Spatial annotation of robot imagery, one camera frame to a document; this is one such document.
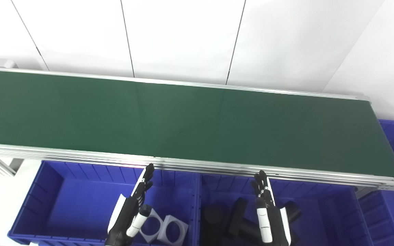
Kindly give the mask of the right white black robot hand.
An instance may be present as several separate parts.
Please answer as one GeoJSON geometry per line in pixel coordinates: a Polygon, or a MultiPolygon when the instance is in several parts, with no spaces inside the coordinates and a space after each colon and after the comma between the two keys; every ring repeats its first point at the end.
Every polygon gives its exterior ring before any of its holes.
{"type": "Polygon", "coordinates": [[[287,211],[285,208],[276,206],[272,187],[264,170],[254,174],[251,186],[256,196],[256,210],[262,243],[265,246],[291,245],[287,211]]]}

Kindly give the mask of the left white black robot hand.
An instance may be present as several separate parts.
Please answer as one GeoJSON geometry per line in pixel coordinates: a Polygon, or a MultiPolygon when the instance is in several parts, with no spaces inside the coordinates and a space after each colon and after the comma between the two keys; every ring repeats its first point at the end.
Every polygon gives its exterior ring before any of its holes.
{"type": "Polygon", "coordinates": [[[145,204],[146,192],[152,187],[155,168],[153,164],[145,167],[130,197],[119,196],[109,220],[106,246],[130,246],[136,234],[152,212],[152,206],[145,204]]]}

